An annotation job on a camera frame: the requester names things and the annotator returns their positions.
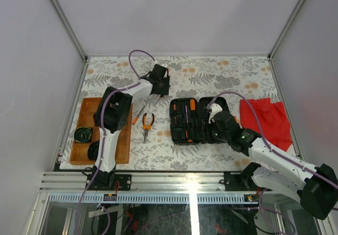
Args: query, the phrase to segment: wooden box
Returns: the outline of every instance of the wooden box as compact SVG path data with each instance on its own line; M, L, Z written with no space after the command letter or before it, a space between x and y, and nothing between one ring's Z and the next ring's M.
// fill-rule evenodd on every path
M79 120L76 128L78 127L91 127L93 128L93 136L91 143L100 140L99 127L95 126L93 115L95 114L101 98L84 98L82 100ZM130 151L130 135L132 132L132 109L130 108L127 125L122 129L116 147L115 160L116 164L128 164L129 163L129 151ZM95 160L89 160L87 151L91 143L76 143L73 142L72 152L70 154L69 163L72 165L93 165Z

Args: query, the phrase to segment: black tool case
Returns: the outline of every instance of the black tool case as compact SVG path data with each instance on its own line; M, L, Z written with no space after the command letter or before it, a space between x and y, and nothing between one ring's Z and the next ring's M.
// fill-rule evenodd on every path
M212 137L212 126L209 124L209 112L206 106L213 97L204 97L197 101L194 98L173 99L170 102L170 131L173 142L178 145L198 143L217 144L221 141ZM190 100L195 102L195 111L191 109ZM218 97L215 101L223 110L229 111L227 101Z

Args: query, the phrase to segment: robotic arm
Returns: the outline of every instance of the robotic arm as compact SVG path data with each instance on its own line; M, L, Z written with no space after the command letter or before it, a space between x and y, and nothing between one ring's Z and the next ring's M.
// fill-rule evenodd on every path
M250 163L241 172L241 183L246 188L256 185L272 189L299 202L309 214L321 220L334 208L338 201L338 190L308 172L316 171L337 185L338 180L332 168L325 164L316 167L288 155L268 141L264 142L257 132L241 128L235 118L218 104L211 105L209 122L215 139L228 143L234 151L262 161L278 171Z
M147 75L142 76L138 86L125 87L125 91L117 91L116 88L108 87L94 114L95 125L100 127L100 144L98 158L93 168L90 168L90 174L87 176L87 182L90 181L94 174L92 182L94 189L110 189L115 181L115 152L119 134L127 124L129 111L132 103L144 99L151 94L168 95L170 87L170 76L167 65L154 65L154 69ZM105 105L104 125L101 124L102 109Z

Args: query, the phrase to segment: red cloth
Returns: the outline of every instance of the red cloth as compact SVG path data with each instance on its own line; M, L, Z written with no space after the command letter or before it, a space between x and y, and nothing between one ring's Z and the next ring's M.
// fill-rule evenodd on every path
M287 119L282 102L272 104L270 99L250 99L250 104L255 110L263 133L272 144L287 151L290 147L290 123ZM249 105L242 99L239 104L241 125L259 133L258 125Z

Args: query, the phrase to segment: white wall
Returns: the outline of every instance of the white wall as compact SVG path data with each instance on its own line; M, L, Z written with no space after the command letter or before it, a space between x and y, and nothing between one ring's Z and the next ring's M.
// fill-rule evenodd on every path
M306 160L338 176L337 9L338 0L307 0L274 62Z
M59 0L89 55L267 54L298 0Z
M48 0L0 0L0 233L22 234L81 60Z

